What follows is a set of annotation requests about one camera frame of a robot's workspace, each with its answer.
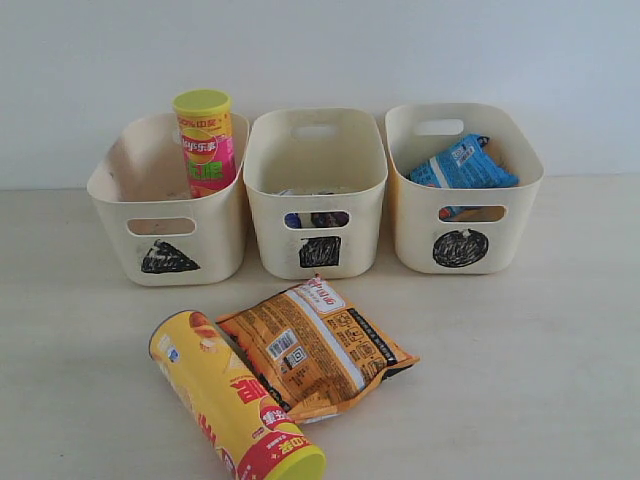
basket handle hole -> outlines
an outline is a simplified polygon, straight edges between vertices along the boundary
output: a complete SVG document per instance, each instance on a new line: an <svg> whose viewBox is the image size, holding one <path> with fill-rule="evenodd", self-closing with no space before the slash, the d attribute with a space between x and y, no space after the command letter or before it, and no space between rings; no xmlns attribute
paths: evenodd
<svg viewBox="0 0 640 480"><path fill-rule="evenodd" d="M417 123L413 132L419 136L425 135L460 135L464 131L464 122L455 118L443 120L426 120Z"/></svg>
<svg viewBox="0 0 640 480"><path fill-rule="evenodd" d="M438 212L441 222L495 223L507 214L503 205L446 206Z"/></svg>
<svg viewBox="0 0 640 480"><path fill-rule="evenodd" d="M196 222L188 217L132 218L127 221L127 229L139 237L190 235L196 231Z"/></svg>
<svg viewBox="0 0 640 480"><path fill-rule="evenodd" d="M328 124L293 127L291 135L299 140L324 140L338 136L338 126Z"/></svg>
<svg viewBox="0 0 640 480"><path fill-rule="evenodd" d="M351 217L347 212L289 212L284 215L284 225L290 230L343 228L346 227Z"/></svg>

potato chip can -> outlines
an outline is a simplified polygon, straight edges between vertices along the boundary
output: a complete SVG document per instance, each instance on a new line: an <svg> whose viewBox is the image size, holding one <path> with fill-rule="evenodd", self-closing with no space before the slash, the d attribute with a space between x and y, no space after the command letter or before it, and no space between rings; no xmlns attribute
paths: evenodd
<svg viewBox="0 0 640 480"><path fill-rule="evenodd" d="M231 97L219 90L191 90L173 100L193 198L223 190L236 177Z"/></svg>
<svg viewBox="0 0 640 480"><path fill-rule="evenodd" d="M320 480L326 459L197 311L151 336L151 358L234 480Z"/></svg>

table surface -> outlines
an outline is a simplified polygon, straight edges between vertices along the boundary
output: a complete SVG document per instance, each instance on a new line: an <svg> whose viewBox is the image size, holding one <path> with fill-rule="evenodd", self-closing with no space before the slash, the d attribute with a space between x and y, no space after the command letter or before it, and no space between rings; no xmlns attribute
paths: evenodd
<svg viewBox="0 0 640 480"><path fill-rule="evenodd" d="M383 228L339 291L420 355L345 415L305 428L327 480L636 480L640 176L545 179L513 264L404 267ZM225 479L147 355L178 310L249 307L292 282L250 238L231 279L127 280L84 191L0 193L3 479Z"/></svg>

barcode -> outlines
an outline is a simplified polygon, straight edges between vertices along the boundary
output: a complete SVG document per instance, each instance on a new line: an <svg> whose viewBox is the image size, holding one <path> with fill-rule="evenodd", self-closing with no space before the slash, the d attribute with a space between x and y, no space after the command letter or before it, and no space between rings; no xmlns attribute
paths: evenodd
<svg viewBox="0 0 640 480"><path fill-rule="evenodd" d="M290 369L293 369L297 365L300 365L307 359L307 352L304 351L304 348L298 347L293 352L285 357L285 363L289 366Z"/></svg>
<svg viewBox="0 0 640 480"><path fill-rule="evenodd" d="M276 338L271 345L269 345L269 353L274 360L277 360L289 347L298 343L298 339L294 333L289 330L285 330L282 334Z"/></svg>

plastic lid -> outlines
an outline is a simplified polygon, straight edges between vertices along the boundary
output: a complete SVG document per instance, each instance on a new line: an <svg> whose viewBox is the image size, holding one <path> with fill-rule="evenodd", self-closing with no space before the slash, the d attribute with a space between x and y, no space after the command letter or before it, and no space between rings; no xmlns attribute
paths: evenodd
<svg viewBox="0 0 640 480"><path fill-rule="evenodd" d="M327 459L315 445L309 445L283 459L266 480L321 480Z"/></svg>
<svg viewBox="0 0 640 480"><path fill-rule="evenodd" d="M173 109L180 115L205 116L228 112L231 97L220 90L191 90L173 99Z"/></svg>

